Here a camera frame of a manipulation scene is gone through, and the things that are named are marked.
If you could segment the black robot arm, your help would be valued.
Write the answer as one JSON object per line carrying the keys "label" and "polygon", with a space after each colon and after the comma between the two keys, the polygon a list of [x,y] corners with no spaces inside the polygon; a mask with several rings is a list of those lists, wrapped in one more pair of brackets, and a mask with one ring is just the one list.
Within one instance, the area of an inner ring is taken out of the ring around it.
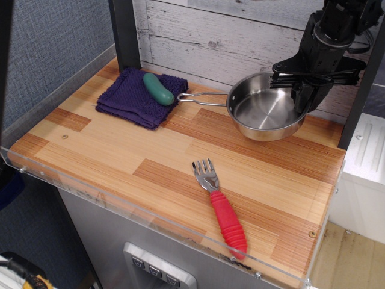
{"label": "black robot arm", "polygon": [[381,1],[324,1],[312,13],[298,52],[273,65],[272,88],[290,88],[294,110],[315,110],[335,85],[356,85],[366,63],[345,56],[356,36],[376,26]]}

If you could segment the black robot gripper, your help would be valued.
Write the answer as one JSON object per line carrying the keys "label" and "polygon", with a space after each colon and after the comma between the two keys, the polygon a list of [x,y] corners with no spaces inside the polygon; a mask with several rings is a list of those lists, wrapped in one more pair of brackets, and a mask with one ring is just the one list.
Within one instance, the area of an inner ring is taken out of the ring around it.
{"label": "black robot gripper", "polygon": [[333,81],[336,85],[354,85],[359,74],[366,68],[362,60],[344,56],[353,43],[354,34],[342,40],[329,37],[320,26],[305,30],[299,51],[291,58],[273,65],[273,75],[269,81],[272,88],[292,88],[291,98],[294,110],[302,113],[310,93],[310,87],[299,85],[307,81],[314,88],[309,99],[308,112],[316,110],[328,95]]}

